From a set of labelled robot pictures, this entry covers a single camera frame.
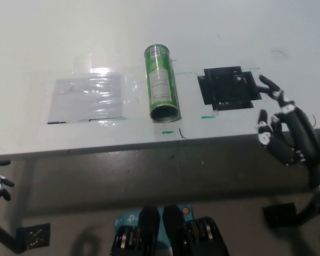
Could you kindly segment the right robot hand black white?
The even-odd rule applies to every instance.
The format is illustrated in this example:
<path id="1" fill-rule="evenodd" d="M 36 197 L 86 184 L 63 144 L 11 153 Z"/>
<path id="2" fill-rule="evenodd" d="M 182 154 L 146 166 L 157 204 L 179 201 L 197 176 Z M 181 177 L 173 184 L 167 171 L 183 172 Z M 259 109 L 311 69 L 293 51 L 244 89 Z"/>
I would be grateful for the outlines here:
<path id="1" fill-rule="evenodd" d="M 261 145 L 285 165 L 298 162 L 309 168 L 319 165 L 320 142 L 306 114 L 273 81 L 264 75 L 260 75 L 259 80 L 266 85 L 259 86 L 259 92 L 275 100 L 281 110 L 272 115 L 270 124 L 266 110 L 260 110 L 258 140 Z"/>

